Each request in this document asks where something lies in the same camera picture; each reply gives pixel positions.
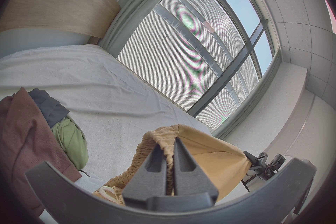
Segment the bed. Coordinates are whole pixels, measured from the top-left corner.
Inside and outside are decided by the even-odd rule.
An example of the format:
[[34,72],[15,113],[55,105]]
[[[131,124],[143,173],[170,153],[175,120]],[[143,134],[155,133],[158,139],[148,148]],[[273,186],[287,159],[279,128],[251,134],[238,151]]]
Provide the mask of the bed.
[[87,139],[84,171],[107,181],[124,172],[143,134],[176,123],[208,128],[97,45],[16,52],[0,59],[0,99],[35,87],[70,110]]

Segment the green cloth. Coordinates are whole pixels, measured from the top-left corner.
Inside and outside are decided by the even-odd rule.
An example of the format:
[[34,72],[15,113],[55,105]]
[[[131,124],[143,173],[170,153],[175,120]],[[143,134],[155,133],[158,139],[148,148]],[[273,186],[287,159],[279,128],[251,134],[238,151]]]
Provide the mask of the green cloth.
[[69,116],[56,123],[51,130],[77,170],[81,170],[89,159],[86,139],[82,130]]

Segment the sky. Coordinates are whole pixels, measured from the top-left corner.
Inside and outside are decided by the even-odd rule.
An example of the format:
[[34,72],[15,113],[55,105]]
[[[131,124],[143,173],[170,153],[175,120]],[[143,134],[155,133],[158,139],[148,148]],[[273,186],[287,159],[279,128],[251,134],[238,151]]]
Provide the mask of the sky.
[[[259,24],[259,17],[254,10],[251,2],[249,0],[226,0],[228,4],[232,7],[233,11],[238,16],[244,26],[246,33],[251,36],[254,29]],[[258,58],[260,69],[262,74],[265,73],[268,66],[272,61],[271,49],[268,44],[266,34],[263,33],[258,43],[254,47],[255,53]]]

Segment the white bed sheet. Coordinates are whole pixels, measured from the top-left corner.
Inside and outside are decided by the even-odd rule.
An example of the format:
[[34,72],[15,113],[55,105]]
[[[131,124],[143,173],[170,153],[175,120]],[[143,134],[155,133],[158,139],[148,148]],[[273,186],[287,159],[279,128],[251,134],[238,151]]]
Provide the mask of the white bed sheet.
[[210,134],[97,45],[32,49],[0,59],[0,100],[21,86],[46,90],[70,110],[87,139],[84,170],[105,181],[128,168],[147,131],[180,123]]

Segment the maroon clothing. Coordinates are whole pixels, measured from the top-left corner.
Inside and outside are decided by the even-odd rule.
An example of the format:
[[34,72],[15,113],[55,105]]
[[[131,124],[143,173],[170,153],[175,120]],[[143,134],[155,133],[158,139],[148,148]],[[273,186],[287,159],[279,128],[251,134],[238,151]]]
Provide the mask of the maroon clothing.
[[24,173],[44,160],[73,182],[81,177],[59,146],[40,109],[22,87],[0,101],[0,161],[14,189],[38,216],[44,208]]

